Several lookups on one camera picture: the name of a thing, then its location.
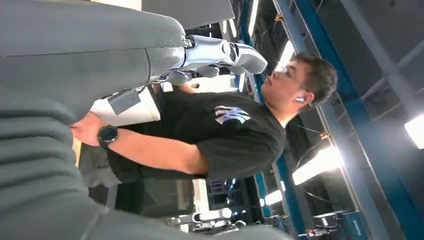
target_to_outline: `neck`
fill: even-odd
[[[292,120],[297,115],[297,112],[294,112],[289,109],[284,109],[284,107],[282,109],[277,109],[269,105],[268,103],[265,103],[265,105],[268,107],[274,117],[279,121],[283,128],[286,128],[290,120]]]

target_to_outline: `t-shirt logo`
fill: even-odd
[[[215,121],[224,124],[228,120],[238,120],[241,124],[244,124],[247,120],[251,119],[249,114],[239,107],[230,106],[217,106],[215,107]]]

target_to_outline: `ear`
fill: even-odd
[[[304,104],[309,105],[311,104],[314,99],[315,99],[315,95],[312,92],[305,92],[304,96]]]

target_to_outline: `hand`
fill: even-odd
[[[90,146],[99,146],[99,131],[108,124],[96,114],[89,112],[85,117],[70,126],[73,136],[81,142]]]

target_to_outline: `man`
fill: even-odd
[[[107,155],[95,150],[84,180],[89,187],[108,187],[143,178],[252,176],[281,156],[288,122],[325,101],[336,85],[333,66],[300,53],[266,78],[260,89],[265,104],[235,93],[194,93],[183,85],[163,96],[160,122],[115,128],[89,113],[72,132]]]

